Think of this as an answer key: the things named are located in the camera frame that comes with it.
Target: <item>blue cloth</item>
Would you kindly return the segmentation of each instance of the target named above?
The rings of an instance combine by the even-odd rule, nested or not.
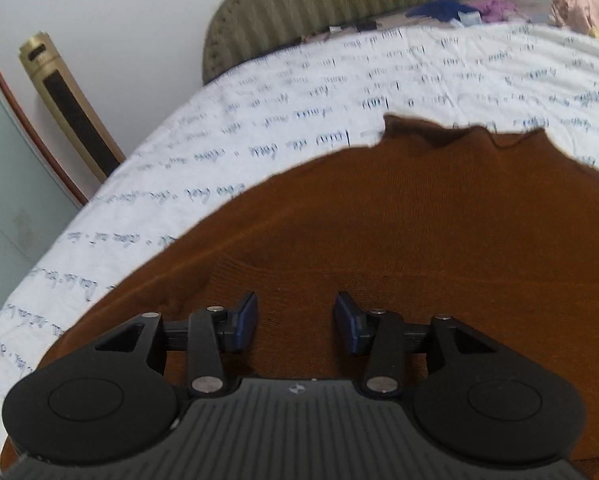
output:
[[[459,3],[457,0],[435,0],[408,11],[407,16],[430,16],[441,22],[458,20],[458,12],[479,12],[479,10]]]

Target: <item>round black pad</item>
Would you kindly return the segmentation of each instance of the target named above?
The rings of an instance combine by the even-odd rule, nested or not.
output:
[[[150,447],[176,412],[173,388],[132,353],[84,348],[17,383],[2,417],[18,451],[86,465]]]
[[[567,454],[585,413],[562,378],[516,355],[461,356],[416,390],[415,416],[433,440],[480,462],[522,465]]]
[[[473,409],[495,420],[513,422],[535,415],[541,408],[541,396],[534,388],[519,381],[487,381],[468,391]]]
[[[111,415],[124,402],[124,392],[103,379],[71,379],[55,388],[49,406],[66,420],[88,422]]]

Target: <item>wooden door frame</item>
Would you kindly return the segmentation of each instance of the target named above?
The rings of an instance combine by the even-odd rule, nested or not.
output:
[[[17,103],[16,98],[13,95],[13,92],[11,92],[11,89],[6,84],[6,80],[4,79],[1,72],[0,72],[0,90],[1,90],[2,94],[4,95],[6,102],[11,107],[11,110],[13,110],[13,113],[17,117],[17,120],[21,124],[22,128],[24,129],[24,131],[26,132],[28,137],[31,139],[31,142],[33,143],[33,145],[37,148],[37,150],[43,156],[44,160],[48,163],[48,165],[51,167],[51,169],[58,176],[59,180],[62,182],[62,184],[64,184],[64,186],[68,189],[68,191],[75,197],[75,199],[78,202],[80,202],[81,205],[85,205],[88,202],[88,200],[86,199],[86,196],[80,191],[80,188],[71,180],[71,178],[61,167],[61,165],[59,164],[57,159],[55,159],[55,157],[52,155],[52,153],[46,147],[43,140],[37,134],[37,132],[33,128],[33,125],[30,123],[30,121],[26,117],[26,114],[22,110],[22,107]]]

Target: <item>purple cloth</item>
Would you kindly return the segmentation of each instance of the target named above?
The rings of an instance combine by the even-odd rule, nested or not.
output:
[[[505,22],[507,13],[517,12],[517,6],[509,0],[469,0],[467,3],[479,10],[486,23]]]

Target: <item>ribbed black surface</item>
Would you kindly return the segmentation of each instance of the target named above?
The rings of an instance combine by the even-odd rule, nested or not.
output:
[[[68,125],[78,136],[80,142],[84,144],[86,151],[90,153],[104,174],[110,176],[120,163],[86,117],[84,110],[62,78],[62,74],[55,71],[46,77],[43,83]]]
[[[153,449],[110,465],[71,468],[32,458],[8,480],[582,480],[567,462],[497,471],[446,456],[402,408],[348,381],[244,380],[198,400]]]

